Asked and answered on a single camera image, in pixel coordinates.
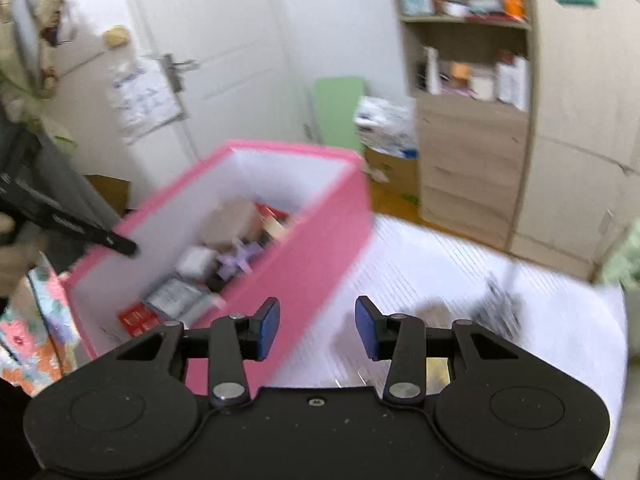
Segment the grey old mobile phone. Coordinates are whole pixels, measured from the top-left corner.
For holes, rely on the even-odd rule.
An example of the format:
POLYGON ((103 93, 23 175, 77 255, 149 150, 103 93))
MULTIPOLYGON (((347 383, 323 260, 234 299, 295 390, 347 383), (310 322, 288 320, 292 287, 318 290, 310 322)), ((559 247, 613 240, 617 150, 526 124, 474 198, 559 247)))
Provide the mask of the grey old mobile phone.
POLYGON ((215 304, 216 296, 205 286, 168 275, 151 286, 141 296, 145 307, 164 321, 193 325, 215 304))

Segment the white charger cube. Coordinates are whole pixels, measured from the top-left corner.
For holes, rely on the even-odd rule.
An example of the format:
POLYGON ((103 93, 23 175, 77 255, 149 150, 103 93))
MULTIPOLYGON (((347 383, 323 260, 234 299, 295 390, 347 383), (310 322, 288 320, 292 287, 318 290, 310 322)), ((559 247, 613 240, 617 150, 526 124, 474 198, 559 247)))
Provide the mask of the white charger cube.
POLYGON ((185 280, 206 282, 218 268, 218 252, 206 246, 191 246, 176 264, 176 273, 185 280))

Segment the purple star hair clip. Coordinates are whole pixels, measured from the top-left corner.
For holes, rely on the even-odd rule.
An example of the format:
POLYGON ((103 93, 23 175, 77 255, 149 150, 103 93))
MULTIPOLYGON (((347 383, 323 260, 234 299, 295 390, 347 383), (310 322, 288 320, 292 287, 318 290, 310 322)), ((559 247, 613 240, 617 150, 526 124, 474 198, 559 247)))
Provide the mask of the purple star hair clip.
POLYGON ((252 261, 264 252, 265 249, 257 242, 245 244, 242 240, 235 240, 228 252, 218 254, 217 275, 224 281, 230 281, 236 274, 252 273, 252 261))

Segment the bunch of keys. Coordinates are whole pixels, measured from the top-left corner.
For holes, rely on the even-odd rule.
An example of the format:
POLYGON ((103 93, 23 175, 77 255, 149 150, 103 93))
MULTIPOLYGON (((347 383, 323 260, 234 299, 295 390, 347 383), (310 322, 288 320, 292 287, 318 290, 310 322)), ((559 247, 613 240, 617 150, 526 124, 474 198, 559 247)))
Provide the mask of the bunch of keys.
POLYGON ((471 310, 471 320, 502 338, 519 342, 523 327, 523 300, 515 291, 518 268, 512 264, 501 280, 491 275, 484 296, 471 310))

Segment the pink cardboard box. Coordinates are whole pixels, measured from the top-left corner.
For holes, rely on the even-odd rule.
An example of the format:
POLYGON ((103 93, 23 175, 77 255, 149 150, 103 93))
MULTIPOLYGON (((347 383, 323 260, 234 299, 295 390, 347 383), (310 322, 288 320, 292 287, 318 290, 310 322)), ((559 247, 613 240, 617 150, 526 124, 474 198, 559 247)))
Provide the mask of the pink cardboard box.
POLYGON ((174 276, 180 259, 201 241, 205 223, 239 198, 285 214, 284 231, 259 246, 241 222, 231 223, 220 252, 231 282, 221 303, 207 308, 195 326, 251 314, 276 298, 280 325, 269 356, 246 368, 250 388, 270 383, 372 232, 363 160, 344 148, 232 141, 128 214, 115 231, 136 243, 136 254, 93 247, 64 281, 89 356, 103 356, 129 339, 122 314, 174 276))

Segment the pink rounded compact case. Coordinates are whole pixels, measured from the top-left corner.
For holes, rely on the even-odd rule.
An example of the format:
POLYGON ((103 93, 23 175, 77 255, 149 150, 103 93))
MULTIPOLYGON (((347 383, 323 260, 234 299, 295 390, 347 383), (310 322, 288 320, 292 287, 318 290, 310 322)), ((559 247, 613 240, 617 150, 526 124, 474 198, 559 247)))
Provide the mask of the pink rounded compact case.
POLYGON ((262 234, 262 216, 247 198, 226 200, 204 220, 198 232, 200 242, 215 250, 233 246, 236 240, 254 242, 262 234))

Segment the cream claw hair clip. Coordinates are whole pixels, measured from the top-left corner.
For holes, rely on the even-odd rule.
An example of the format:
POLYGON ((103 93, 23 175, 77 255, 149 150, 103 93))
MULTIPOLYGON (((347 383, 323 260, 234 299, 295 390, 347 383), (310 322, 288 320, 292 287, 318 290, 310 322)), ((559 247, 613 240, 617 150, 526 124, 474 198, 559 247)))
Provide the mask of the cream claw hair clip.
POLYGON ((291 227, 276 217, 267 218, 262 225, 262 232, 264 232, 266 239, 270 242, 282 242, 282 240, 285 240, 288 234, 290 234, 290 231, 291 227))

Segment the red glasses-pattern box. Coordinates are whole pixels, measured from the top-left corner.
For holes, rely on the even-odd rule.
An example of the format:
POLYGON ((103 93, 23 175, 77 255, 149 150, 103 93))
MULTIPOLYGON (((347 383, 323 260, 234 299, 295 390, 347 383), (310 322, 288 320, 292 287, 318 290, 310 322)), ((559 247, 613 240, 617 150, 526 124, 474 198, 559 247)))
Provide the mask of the red glasses-pattern box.
POLYGON ((268 246, 284 237, 290 215, 276 207, 232 198, 217 205, 200 225, 171 273, 142 292, 140 301, 117 315, 131 337, 169 321, 189 327, 224 305, 222 293, 253 272, 268 246))

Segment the floral quilt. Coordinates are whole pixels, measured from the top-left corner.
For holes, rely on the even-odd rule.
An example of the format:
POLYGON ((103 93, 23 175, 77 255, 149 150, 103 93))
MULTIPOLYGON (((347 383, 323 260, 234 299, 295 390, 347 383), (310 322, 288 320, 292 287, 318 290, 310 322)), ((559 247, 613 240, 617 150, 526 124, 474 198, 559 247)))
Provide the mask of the floral quilt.
POLYGON ((66 292, 42 256, 1 315, 1 378, 36 396, 79 367, 80 336, 66 292))

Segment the white printed tote bag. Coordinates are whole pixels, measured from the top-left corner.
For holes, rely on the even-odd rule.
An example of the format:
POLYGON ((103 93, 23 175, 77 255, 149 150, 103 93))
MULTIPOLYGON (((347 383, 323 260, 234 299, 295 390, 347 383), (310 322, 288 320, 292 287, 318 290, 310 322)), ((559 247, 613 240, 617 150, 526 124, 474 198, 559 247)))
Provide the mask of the white printed tote bag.
POLYGON ((155 58, 134 58, 110 68, 107 97, 126 144, 180 119, 182 106, 155 58))

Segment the white plastic paper pack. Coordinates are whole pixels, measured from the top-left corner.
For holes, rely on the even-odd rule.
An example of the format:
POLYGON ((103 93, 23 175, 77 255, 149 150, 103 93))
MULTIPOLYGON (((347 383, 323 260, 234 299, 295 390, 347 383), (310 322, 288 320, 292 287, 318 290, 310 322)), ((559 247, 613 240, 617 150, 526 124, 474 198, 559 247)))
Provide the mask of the white plastic paper pack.
POLYGON ((362 96, 354 114, 360 142, 372 150, 405 155, 418 150, 416 100, 395 104, 373 96, 362 96))

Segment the green folding table board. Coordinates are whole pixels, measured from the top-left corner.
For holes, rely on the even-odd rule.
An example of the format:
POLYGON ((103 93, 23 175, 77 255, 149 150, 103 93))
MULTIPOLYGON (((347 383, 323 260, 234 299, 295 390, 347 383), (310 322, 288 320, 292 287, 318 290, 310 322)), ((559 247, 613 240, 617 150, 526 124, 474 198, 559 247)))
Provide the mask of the green folding table board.
POLYGON ((314 81, 311 97, 321 145, 362 153, 354 117, 366 93, 366 81, 361 77, 324 77, 314 81))

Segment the white door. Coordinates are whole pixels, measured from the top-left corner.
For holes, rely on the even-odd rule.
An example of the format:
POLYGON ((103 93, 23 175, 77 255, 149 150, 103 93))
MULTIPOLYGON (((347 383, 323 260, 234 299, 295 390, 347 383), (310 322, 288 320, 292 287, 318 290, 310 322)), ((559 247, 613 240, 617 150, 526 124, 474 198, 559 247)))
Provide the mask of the white door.
POLYGON ((309 138, 277 0, 128 0, 180 87, 181 129, 202 159, 229 140, 309 138))

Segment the wooden open shelf unit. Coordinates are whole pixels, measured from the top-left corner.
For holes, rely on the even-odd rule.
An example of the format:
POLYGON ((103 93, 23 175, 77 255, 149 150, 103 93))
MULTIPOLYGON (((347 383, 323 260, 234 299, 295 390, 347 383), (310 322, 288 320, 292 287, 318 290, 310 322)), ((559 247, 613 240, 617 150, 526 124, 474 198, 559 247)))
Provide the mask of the wooden open shelf unit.
POLYGON ((532 118, 534 26, 502 0, 395 0, 410 98, 416 100, 420 215, 509 248, 532 118))

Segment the orange cup on shelf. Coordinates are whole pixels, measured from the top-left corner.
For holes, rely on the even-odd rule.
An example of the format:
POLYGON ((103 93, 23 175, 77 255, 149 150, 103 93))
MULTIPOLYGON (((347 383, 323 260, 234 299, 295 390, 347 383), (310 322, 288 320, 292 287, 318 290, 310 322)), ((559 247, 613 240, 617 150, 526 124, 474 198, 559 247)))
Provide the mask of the orange cup on shelf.
POLYGON ((525 0, 502 0, 503 12, 515 21, 526 19, 525 0))

